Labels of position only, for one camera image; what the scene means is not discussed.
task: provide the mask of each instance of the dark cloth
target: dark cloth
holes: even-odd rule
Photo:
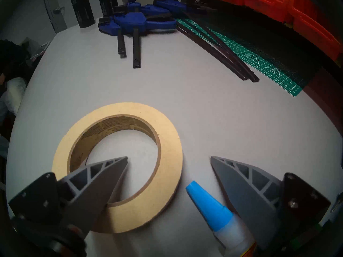
[[[0,74],[5,75],[5,81],[16,77],[25,78],[23,67],[29,52],[8,40],[0,40]]]

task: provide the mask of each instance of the screw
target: screw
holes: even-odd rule
[[[318,199],[318,196],[316,195],[315,191],[313,190],[313,192],[311,193],[311,197],[315,200]]]
[[[294,201],[289,201],[288,202],[288,205],[291,207],[291,208],[298,208],[298,204]]]

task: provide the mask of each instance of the black clamp jaw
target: black clamp jaw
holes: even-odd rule
[[[84,239],[109,201],[127,157],[80,167],[59,181],[45,173],[9,202],[14,230],[44,256],[85,257]]]

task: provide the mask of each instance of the black stick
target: black stick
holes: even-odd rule
[[[184,14],[191,20],[193,18],[186,12]],[[205,24],[202,23],[202,21],[196,19],[194,22],[196,22],[198,25],[202,27],[212,38],[214,38],[219,45],[230,55],[230,58],[232,58],[237,65],[242,67],[246,73],[250,76],[250,79],[252,82],[258,82],[260,79],[254,74],[253,71],[250,70],[250,68],[242,61],[219,37],[216,36]]]
[[[187,24],[189,24],[190,26],[193,26],[193,24],[191,24],[189,21],[187,21],[186,19],[182,19],[182,21],[186,22]],[[206,38],[207,41],[211,42],[213,45],[215,45],[216,47],[219,48],[220,52],[230,60],[230,54],[227,53],[226,50],[224,50],[214,39],[210,38],[206,33],[202,32],[200,29],[198,29],[196,26],[193,26],[194,29],[196,29],[198,31],[198,33],[200,33],[204,38]],[[244,76],[244,80],[249,79],[249,75],[247,74],[247,72],[242,69],[240,66],[237,66],[236,64],[232,63],[233,66],[235,67],[235,69],[237,71],[239,71],[243,76]]]
[[[216,50],[213,46],[205,42],[203,39],[199,38],[197,35],[195,35],[193,32],[191,32],[188,28],[186,28],[184,25],[180,24],[179,22],[176,22],[176,29],[179,30],[182,34],[190,38],[192,41],[194,41],[196,44],[198,44],[200,47],[202,47],[204,50],[206,50],[209,54],[211,54],[213,57],[215,57],[218,61],[220,61],[222,64],[224,64],[227,68],[229,68],[235,75],[237,75],[242,80],[245,80],[246,78],[235,68],[235,65],[232,61],[227,59],[224,55],[222,55],[218,50]]]

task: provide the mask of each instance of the gray wall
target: gray wall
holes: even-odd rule
[[[19,45],[29,38],[29,51],[32,53],[55,35],[43,0],[22,0],[2,28],[0,39]]]

